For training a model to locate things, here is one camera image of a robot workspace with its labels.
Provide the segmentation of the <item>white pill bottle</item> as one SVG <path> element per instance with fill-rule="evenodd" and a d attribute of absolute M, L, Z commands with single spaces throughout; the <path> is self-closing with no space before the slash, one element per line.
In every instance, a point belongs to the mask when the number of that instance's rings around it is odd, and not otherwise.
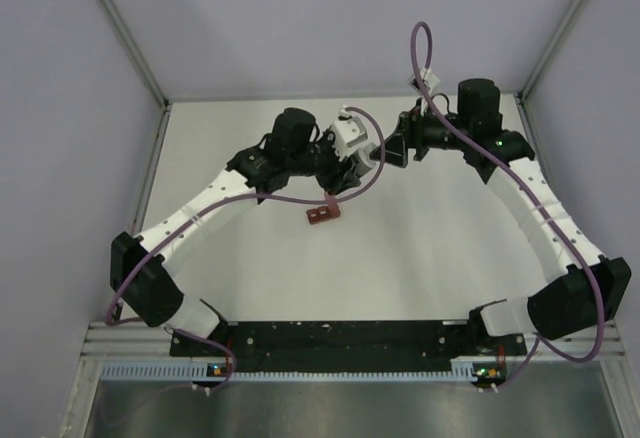
<path fill-rule="evenodd" d="M 368 143 L 360 147 L 351 155 L 355 162 L 355 175 L 362 178 L 376 168 L 377 161 L 371 158 L 371 154 L 377 149 L 374 143 Z"/>

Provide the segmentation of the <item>red weekly pill organizer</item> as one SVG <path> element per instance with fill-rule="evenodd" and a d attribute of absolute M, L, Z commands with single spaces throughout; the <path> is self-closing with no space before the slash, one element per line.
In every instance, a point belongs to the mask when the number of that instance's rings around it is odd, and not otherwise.
<path fill-rule="evenodd" d="M 325 194 L 322 205 L 306 211 L 309 225 L 317 225 L 341 217 L 341 210 L 335 196 Z"/>

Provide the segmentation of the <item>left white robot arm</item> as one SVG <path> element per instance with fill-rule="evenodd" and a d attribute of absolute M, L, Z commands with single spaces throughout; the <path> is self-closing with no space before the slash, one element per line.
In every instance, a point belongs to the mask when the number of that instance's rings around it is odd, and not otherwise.
<path fill-rule="evenodd" d="M 140 323 L 192 335 L 205 354 L 226 345 L 222 315 L 183 292 L 176 276 L 221 228 L 266 200 L 281 200 L 293 177 L 311 177 L 328 196 L 354 196 L 372 170 L 368 133 L 360 114 L 342 109 L 326 129 L 310 112 L 288 107 L 254 145 L 238 151 L 194 198 L 136 235 L 111 243 L 109 326 Z"/>

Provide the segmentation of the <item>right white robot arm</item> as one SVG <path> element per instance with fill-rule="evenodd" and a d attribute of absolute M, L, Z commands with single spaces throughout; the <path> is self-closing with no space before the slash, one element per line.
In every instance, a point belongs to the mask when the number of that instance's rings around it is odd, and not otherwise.
<path fill-rule="evenodd" d="M 503 299 L 469 314 L 469 346 L 487 354 L 504 335 L 535 333 L 558 340 L 614 318 L 631 269 L 609 258 L 579 229 L 547 183 L 526 138 L 503 126 L 501 93 L 489 79 L 458 85 L 457 110 L 438 119 L 425 100 L 400 114 L 375 161 L 404 168 L 432 149 L 455 150 L 514 218 L 540 264 L 544 286 L 529 297 Z"/>

